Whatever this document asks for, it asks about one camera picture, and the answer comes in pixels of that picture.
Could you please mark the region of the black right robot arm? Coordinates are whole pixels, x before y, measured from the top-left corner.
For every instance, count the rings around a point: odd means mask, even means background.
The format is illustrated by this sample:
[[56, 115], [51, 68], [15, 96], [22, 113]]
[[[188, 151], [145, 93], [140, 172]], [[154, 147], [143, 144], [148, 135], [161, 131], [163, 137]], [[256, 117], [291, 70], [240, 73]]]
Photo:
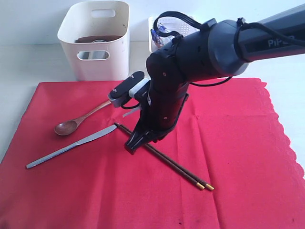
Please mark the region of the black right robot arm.
[[203, 80], [217, 78], [227, 82], [251, 62], [305, 52], [304, 5], [251, 23], [244, 18], [198, 23], [177, 11], [166, 11], [160, 17], [178, 18], [196, 32], [182, 36], [171, 31], [172, 40], [146, 60], [149, 77], [129, 90], [141, 107], [140, 119], [125, 143], [131, 154], [174, 129], [189, 85], [200, 87]]

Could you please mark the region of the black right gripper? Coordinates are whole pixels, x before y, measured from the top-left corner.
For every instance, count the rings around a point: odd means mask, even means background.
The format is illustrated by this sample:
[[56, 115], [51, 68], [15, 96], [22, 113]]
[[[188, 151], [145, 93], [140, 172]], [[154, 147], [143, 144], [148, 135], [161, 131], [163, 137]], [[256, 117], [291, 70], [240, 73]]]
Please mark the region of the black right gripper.
[[175, 128], [188, 97], [188, 87], [188, 83], [159, 85], [150, 81], [140, 119], [124, 145], [131, 155], [143, 144], [161, 141]]

